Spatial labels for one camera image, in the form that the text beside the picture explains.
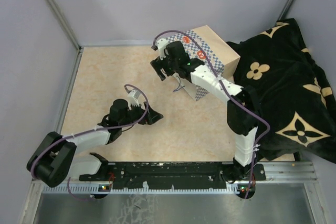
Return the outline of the blue checkered paper bag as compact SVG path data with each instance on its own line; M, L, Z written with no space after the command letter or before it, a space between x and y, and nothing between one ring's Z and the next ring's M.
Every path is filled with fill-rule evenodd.
M197 58L206 66L210 61L230 95L240 92L241 87L233 83L240 56L209 26L188 30L185 34L174 33L165 39L167 42L180 41L191 59Z

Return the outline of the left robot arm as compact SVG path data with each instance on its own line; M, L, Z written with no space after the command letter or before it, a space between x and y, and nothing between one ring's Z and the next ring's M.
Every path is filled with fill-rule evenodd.
M125 99L117 99L93 130L67 137L55 131L49 132L29 159L26 168L34 178L51 188L56 187L75 169L73 158L77 153L114 142L121 136L124 127L152 125L163 118L163 114L153 110L146 101L142 108L140 105L129 105Z

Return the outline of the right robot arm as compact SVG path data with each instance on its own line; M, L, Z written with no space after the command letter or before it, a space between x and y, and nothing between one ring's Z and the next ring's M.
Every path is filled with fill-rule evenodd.
M178 76L182 80L205 89L226 104L226 121L235 134L235 156L226 171L229 180L245 180L253 174L257 150L256 134L261 122L260 104L256 92L219 76L208 63L190 58L181 41L160 39L152 45L159 53L151 66L164 80Z

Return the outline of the black floral blanket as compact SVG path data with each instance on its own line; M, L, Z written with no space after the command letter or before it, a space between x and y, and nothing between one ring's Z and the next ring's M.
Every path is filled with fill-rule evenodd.
M307 151L335 162L335 98L293 18L240 43L234 81L256 90L263 122L258 158Z

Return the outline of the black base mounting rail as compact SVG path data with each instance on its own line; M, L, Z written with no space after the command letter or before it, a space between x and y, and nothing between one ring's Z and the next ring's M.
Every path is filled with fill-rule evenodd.
M107 182L98 189L107 192L123 190L126 193L210 193L233 189L240 198L245 193L251 198L258 181L266 180L262 164L253 169L241 168L232 162L103 162L93 174L79 177L81 182Z

